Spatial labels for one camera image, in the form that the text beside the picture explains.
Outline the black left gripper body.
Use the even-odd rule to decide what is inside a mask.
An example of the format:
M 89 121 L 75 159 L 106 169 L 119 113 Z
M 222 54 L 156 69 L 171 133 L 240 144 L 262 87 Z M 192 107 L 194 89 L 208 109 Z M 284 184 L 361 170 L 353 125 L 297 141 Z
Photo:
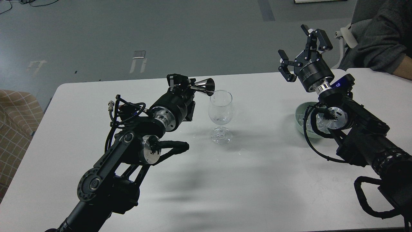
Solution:
M 167 91 L 150 107 L 150 113 L 164 124 L 166 132 L 175 131 L 182 122 L 192 121 L 194 94 L 195 91 L 182 94 Z

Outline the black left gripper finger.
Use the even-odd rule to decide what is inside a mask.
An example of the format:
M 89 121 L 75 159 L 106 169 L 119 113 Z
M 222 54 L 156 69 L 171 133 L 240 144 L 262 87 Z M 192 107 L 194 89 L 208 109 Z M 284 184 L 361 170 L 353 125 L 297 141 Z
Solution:
M 181 74 L 168 74 L 166 76 L 169 89 L 168 91 L 175 95 L 182 95 L 190 85 L 189 78 Z

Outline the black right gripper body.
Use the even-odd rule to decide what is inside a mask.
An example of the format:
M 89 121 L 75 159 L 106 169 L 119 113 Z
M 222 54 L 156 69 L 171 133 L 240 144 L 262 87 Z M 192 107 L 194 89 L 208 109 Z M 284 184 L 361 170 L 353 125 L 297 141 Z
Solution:
M 312 52 L 309 60 L 305 58 L 308 57 L 304 51 L 297 55 L 295 62 L 298 66 L 293 69 L 295 79 L 301 82 L 304 90 L 321 94 L 332 89 L 331 81 L 334 79 L 334 74 L 321 55 L 318 52 Z

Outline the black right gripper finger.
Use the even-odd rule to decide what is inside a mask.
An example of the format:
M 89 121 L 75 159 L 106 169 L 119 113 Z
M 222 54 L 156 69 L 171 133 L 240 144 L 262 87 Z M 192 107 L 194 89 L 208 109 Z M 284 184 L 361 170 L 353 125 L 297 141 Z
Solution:
M 333 45 L 324 30 L 313 30 L 304 24 L 301 25 L 301 29 L 307 36 L 307 42 L 304 49 L 305 60 L 320 59 L 323 52 L 333 49 Z
M 279 49 L 278 54 L 281 57 L 280 66 L 278 70 L 280 71 L 280 73 L 282 74 L 282 76 L 287 82 L 295 82 L 297 79 L 297 75 L 292 74 L 289 71 L 288 67 L 289 66 L 302 67 L 303 66 L 302 62 L 298 62 L 297 60 L 291 61 L 284 50 Z

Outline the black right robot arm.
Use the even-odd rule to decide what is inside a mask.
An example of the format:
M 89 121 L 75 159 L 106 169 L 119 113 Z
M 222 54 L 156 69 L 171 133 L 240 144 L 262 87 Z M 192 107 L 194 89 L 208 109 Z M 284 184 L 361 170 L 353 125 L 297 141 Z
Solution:
M 378 179 L 360 176 L 354 181 L 359 204 L 372 217 L 387 219 L 403 216 L 404 230 L 411 231 L 411 155 L 387 138 L 389 126 L 353 100 L 355 78 L 346 74 L 332 83 L 334 74 L 322 53 L 333 48 L 326 32 L 302 24 L 307 37 L 305 48 L 294 59 L 284 50 L 278 70 L 287 82 L 300 80 L 305 91 L 316 92 L 318 102 L 307 106 L 303 115 L 303 134 L 309 147 L 326 160 L 365 167 L 371 166 Z M 311 144 L 307 123 L 315 134 L 334 139 L 339 159 L 320 153 Z M 363 183 L 374 184 L 392 210 L 378 212 L 368 204 Z

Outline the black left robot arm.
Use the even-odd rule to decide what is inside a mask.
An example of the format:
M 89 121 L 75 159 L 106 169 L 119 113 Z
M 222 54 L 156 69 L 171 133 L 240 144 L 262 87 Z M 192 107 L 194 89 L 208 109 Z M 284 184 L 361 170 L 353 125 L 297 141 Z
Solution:
M 196 79 L 167 76 L 168 90 L 151 107 L 125 101 L 118 94 L 109 102 L 111 130 L 105 153 L 82 175 L 79 203 L 58 228 L 49 232 L 97 232 L 113 214 L 125 214 L 138 205 L 140 185 L 150 167 L 186 152 L 185 141 L 161 141 L 183 121 L 192 121 Z

